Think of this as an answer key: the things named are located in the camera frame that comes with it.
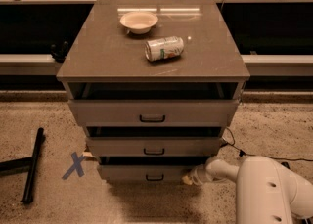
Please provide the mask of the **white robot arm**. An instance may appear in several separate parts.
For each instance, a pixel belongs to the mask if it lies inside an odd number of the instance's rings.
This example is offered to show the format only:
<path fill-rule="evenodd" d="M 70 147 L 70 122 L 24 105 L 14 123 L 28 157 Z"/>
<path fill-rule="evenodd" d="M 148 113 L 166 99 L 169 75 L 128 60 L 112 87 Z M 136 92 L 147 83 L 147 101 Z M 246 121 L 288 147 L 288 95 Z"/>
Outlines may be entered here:
<path fill-rule="evenodd" d="M 224 179 L 236 184 L 236 224 L 293 224 L 313 217 L 313 184 L 268 157 L 248 157 L 239 166 L 212 157 L 182 177 L 198 186 Z"/>

